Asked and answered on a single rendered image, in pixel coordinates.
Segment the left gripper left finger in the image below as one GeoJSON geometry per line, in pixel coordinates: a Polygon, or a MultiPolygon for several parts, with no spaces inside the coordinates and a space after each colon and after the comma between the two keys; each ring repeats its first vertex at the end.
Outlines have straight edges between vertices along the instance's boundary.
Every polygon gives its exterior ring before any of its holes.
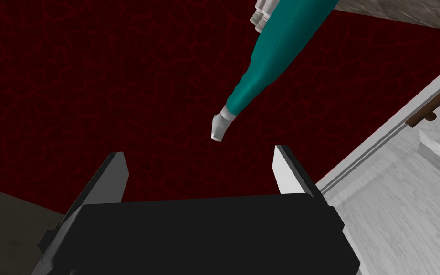
{"type": "Polygon", "coordinates": [[[128,178],[124,153],[110,153],[71,205],[65,219],[82,205],[120,203],[128,178]]]}

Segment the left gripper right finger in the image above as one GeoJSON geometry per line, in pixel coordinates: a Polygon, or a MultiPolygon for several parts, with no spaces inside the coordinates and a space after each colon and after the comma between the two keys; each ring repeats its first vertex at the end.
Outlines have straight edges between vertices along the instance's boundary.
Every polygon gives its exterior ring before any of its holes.
{"type": "Polygon", "coordinates": [[[315,199],[323,195],[287,145],[275,146],[272,170],[281,194],[306,193],[315,199]]]}

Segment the white wooden cupboard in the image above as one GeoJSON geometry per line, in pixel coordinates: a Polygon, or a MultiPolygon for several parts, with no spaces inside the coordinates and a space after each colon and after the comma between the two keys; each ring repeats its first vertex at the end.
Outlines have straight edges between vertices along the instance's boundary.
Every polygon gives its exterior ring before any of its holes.
{"type": "Polygon", "coordinates": [[[358,275],[440,275],[440,75],[327,173],[318,188],[342,217],[358,275]]]}

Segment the teal bottle with white cap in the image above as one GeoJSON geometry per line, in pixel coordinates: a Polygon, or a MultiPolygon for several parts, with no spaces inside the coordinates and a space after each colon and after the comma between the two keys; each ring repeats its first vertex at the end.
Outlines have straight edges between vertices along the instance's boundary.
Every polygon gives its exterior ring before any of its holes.
{"type": "Polygon", "coordinates": [[[211,139],[222,141],[237,115],[279,78],[339,1],[279,1],[257,39],[246,72],[222,110],[213,117],[211,139]]]}

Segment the white ribbed object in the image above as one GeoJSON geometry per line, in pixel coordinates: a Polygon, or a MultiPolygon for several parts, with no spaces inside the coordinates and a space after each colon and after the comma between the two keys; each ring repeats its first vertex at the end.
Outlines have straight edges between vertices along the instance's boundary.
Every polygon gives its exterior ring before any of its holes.
{"type": "Polygon", "coordinates": [[[280,0],[257,0],[255,4],[256,11],[250,19],[250,22],[255,25],[257,32],[262,32],[279,1],[280,0]]]}

